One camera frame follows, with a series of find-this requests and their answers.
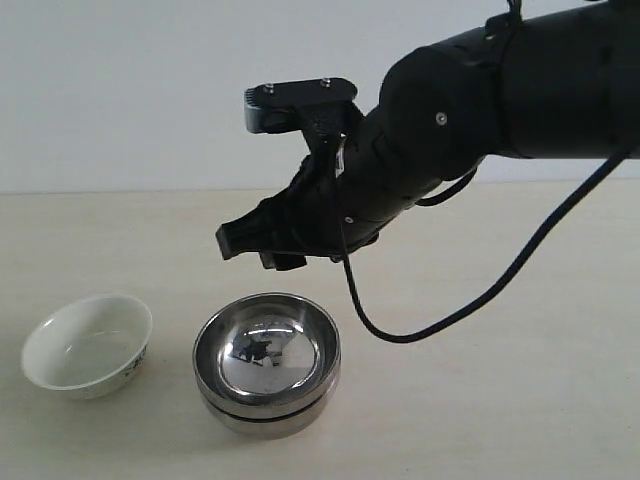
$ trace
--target robotic arm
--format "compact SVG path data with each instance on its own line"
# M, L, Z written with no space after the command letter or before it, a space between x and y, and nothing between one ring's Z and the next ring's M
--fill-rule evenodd
M638 158L640 2L526 21L520 1L509 6L398 61L367 115L340 78L248 90L248 130L300 130L310 154L287 188L220 226L223 258L257 252L276 270L307 256L348 261L443 182L468 183L490 154Z

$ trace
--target white ceramic bowl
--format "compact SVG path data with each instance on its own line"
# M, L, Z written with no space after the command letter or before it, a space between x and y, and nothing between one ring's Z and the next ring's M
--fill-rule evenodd
M100 397L137 373L151 330L151 311L137 298L85 298L50 315L29 335L22 371L35 385L68 398Z

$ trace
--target bowl rim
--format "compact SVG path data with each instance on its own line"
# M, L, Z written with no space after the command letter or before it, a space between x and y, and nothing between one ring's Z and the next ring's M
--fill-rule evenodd
M333 317L331 317L331 315L329 315L329 313L324 308L322 308L320 305L318 305L314 301L302 295L287 293L282 291L261 292L261 293L255 293L255 294L244 296L220 308L217 312L215 312L209 318L209 320L207 320L207 322L204 324L204 326L201 328L200 332L198 333L198 336L196 337L196 340L193 345L193 350L192 350L191 359L193 364L193 370L196 376L196 383L198 385L198 389L200 390L200 393L205 398L207 398L209 402L211 402L217 408L219 408L220 410L226 413L236 415L238 417L247 418L247 419L269 418L266 416L262 416L259 413L263 410L262 406L237 405L232 400L221 396L219 393L212 390L208 386L208 384L202 378L202 375L200 374L200 369L198 368L197 351L198 351L198 346L200 344L200 341L204 336L204 334L206 333L206 331L208 330L208 328L220 317L220 315L222 315L228 309L231 309L232 307L237 306L238 304L244 303L246 301L254 300L256 298L274 297L274 296L295 299L299 302L305 303L317 309L322 314L323 318L327 321L329 326L331 327L332 334L335 335L335 338L336 338L335 354L331 359L330 365L328 366L326 373L320 377L319 383L316 385L316 387L310 392L307 392L302 398L297 398L297 399L291 400L290 402L279 405L279 407L277 407L277 410L278 411L281 410L282 412L280 412L276 416L287 415L291 412L295 412L300 410L301 408L304 408L309 403L313 403L318 397L324 395L326 390L331 385L331 382L333 381L334 377L339 374L339 370L342 363L340 333L335 324L335 321L333 320Z
M26 349L27 346L30 345L31 343L33 343L35 341L35 337L36 335L38 335L39 333L42 332L42 330L51 322L55 319L56 316L62 315L64 314L67 310L70 310L71 308L77 307L79 305L83 305L86 303L94 303L94 302L99 302L99 301L104 301L104 300L129 300L129 301L133 301L134 303L137 303L138 306L142 307L142 309L145 312L145 323L146 323L146 333L145 333L145 337L144 339L140 342L138 348L136 349L136 351L127 358L126 361L124 361L118 368L113 369L111 372L107 373L106 375L103 375L102 377L96 378L94 380L91 380L89 382L85 382L85 383L79 383L77 385L53 385L50 383L46 383L41 381L40 379L34 377L29 370L25 367L25 363L26 363ZM51 390L51 391L59 391L59 392L64 392L64 391L75 391L75 390L82 390L83 388L90 388L96 385L99 385L101 383L106 382L107 380L110 380L111 378L115 377L116 375L120 374L126 367L127 365L129 365L131 362L133 362L137 357L139 357L143 351L145 351L145 349L147 348L148 344L149 344L149 340L151 339L151 334L153 332L153 314L151 312L151 309L149 308L149 306L144 303L142 300L140 300L138 297L135 297L133 295L129 295L126 293L118 293L118 292L106 292L106 293L98 293L95 295L91 295L88 297L84 297L84 298L80 298L78 300L72 301L70 303L67 303L66 305L58 308L57 310L55 310L54 312L50 313L49 315L47 315L47 317L42 320L35 328L33 328L31 330L31 332L29 333L29 335L27 336L27 338L25 339L23 345L22 345L22 350L21 350L21 361L20 361L20 366L22 368L22 373L24 374L24 376L34 385L47 389L47 390Z

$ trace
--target black cable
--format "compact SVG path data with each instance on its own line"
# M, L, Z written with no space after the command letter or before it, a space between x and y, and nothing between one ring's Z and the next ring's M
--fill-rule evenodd
M471 180L473 180L473 177L476 176L477 172L478 169L474 168L452 186L447 188L444 192L434 195L433 197L421 198L416 202L416 205L418 205L419 207L434 207L436 205L440 205L443 202L446 202L454 195L460 193L464 189L464 187L469 185L469 183L471 183Z
M367 317L364 309L362 308L362 304L360 303L360 298L356 289L355 280L353 278L353 271L351 270L351 262L349 261L349 252L344 236L344 229L342 227L342 216L339 216L338 224L340 227L340 234L342 236L341 254L344 264L344 271L347 276L347 283L349 285L351 299L353 300L353 306L355 307L360 320L370 333L381 340L391 343L413 343L424 340L425 338L430 337L431 335L438 333L447 327L450 327L454 323L462 320L465 317L468 317L475 311L484 307L502 290L504 290L504 288L509 284L509 282L511 282L511 280L513 280L513 278L522 269L527 260L529 260L531 255L533 255L535 250L540 246L545 237L560 222L560 220L562 220L573 209L573 207L580 203L580 201L584 199L584 197L586 197L595 187L597 187L600 182L607 178L609 174L611 174L611 172L613 172L622 162L624 162L624 160L629 157L631 152L633 152L636 147L637 146L634 146L634 148L630 148L628 150L621 150L611 155L611 157L609 157L606 162L604 162L571 195L569 195L569 197L567 197L567 199L562 202L551 213L551 215L547 217L547 219L540 225L540 227L538 227L531 239L525 244L524 248L511 263L509 268L507 268L502 276L500 276L500 278L486 292L473 300L471 303L452 313L448 317L440 320L439 322L434 323L424 330L420 330L408 335L393 335L384 332L377 328L373 323L371 323L371 320L369 320L369 318Z

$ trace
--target stacked metal bowls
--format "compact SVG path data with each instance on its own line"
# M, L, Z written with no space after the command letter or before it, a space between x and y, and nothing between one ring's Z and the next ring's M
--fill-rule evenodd
M217 312L193 349L202 399L231 430L262 438L316 420L340 376L340 339L327 312L287 293L242 298Z

